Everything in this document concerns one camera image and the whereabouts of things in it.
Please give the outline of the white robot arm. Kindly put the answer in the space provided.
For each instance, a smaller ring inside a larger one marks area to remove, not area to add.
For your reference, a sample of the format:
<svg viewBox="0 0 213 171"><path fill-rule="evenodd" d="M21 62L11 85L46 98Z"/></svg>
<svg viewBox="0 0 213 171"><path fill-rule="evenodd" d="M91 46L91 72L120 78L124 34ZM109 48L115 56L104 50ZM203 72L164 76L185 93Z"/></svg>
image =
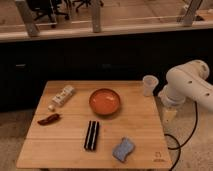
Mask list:
<svg viewBox="0 0 213 171"><path fill-rule="evenodd" d="M209 66L202 60L192 60L168 70L167 84L158 93L163 104L163 124L174 119L187 98L213 112L213 85L206 81L209 74Z"/></svg>

